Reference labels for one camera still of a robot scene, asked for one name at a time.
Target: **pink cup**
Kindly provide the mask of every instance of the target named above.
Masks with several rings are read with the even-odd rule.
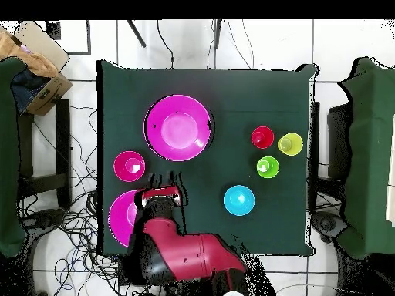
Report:
[[[145,162],[143,157],[134,151],[124,151],[114,160],[114,173],[124,182],[134,182],[143,176]]]

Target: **green cup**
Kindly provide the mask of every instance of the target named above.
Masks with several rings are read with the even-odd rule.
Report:
[[[287,156],[295,156],[302,151],[303,140],[296,133],[288,133],[279,140],[277,147]]]
[[[257,162],[256,171],[260,177],[273,178],[279,173],[280,165],[272,156],[264,156]]]

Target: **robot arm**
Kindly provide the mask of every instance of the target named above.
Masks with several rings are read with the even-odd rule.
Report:
[[[139,201],[142,217],[133,230],[130,257],[142,281],[162,285],[211,278],[214,296],[229,291],[248,296],[245,265],[219,236],[178,233],[172,214],[181,205],[176,186],[145,191]]]

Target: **yellow cup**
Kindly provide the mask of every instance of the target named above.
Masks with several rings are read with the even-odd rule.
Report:
[[[295,156],[302,151],[303,140],[296,133],[288,133],[278,141],[277,147],[287,156]]]

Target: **blue cup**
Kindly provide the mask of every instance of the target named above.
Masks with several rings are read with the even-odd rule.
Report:
[[[249,214],[254,207],[255,197],[248,187],[235,185],[226,191],[224,205],[230,214],[244,216]]]

